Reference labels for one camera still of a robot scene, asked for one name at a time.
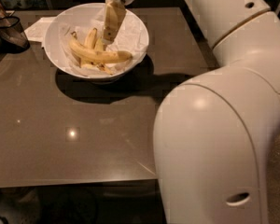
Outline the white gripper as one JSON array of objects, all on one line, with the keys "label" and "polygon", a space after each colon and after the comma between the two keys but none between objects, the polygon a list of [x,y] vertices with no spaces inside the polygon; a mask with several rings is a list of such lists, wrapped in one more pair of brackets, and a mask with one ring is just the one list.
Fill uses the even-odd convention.
[{"label": "white gripper", "polygon": [[106,0],[102,39],[107,45],[112,44],[126,16],[125,6],[134,0]]}]

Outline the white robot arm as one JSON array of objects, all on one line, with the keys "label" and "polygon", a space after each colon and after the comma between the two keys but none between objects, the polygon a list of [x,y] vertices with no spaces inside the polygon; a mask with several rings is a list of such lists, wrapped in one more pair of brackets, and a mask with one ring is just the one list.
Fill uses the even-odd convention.
[{"label": "white robot arm", "polygon": [[154,123],[167,224],[269,224],[280,132],[280,20],[263,0],[185,0],[218,69],[162,101]]}]

